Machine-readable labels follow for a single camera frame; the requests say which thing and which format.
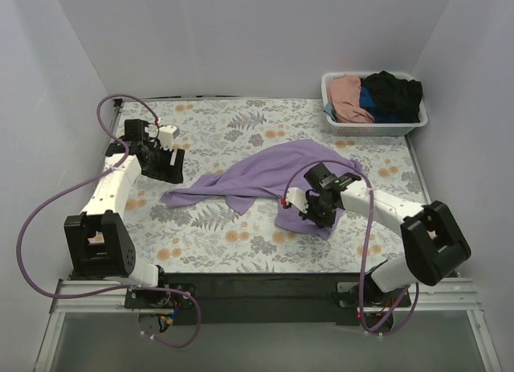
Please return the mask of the purple t shirt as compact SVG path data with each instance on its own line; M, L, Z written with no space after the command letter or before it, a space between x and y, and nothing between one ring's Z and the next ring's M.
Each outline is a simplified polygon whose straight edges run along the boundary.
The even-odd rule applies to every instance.
M359 174L362 164L310 139L289 141L264 149L232 165L222 174L203 174L193 185L166 191L161 201L170 208L193 206L209 198L224 197L233 211L244 215L258 198L279 201L288 183L303 191L308 163L325 161L334 174Z

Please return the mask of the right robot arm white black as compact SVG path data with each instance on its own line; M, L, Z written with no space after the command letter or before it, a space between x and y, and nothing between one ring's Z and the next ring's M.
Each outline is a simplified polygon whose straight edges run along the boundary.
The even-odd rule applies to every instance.
M377 222L402 239L402 256L365 271L347 292L344 304L381 305L411 284L435 286L471 257L450 208L434 201L423 205L373 189L363 176L336 176L323 163L304 175L309 188L288 188L283 205L294 206L302 219L332 227L338 210L351 211Z

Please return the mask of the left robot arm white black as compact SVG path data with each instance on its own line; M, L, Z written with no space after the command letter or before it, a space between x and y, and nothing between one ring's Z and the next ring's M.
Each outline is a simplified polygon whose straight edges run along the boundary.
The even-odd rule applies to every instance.
M148 121L124 122L124 135L105 152L104 168L109 173L98 181L83 210L66 218L64 232L75 276L144 285L145 300L160 308L169 302L171 289L159 280L157 266L137 258L123 215L140 176L170 184L183 182L185 151L173 147L178 127L160 125L154 137L148 127Z

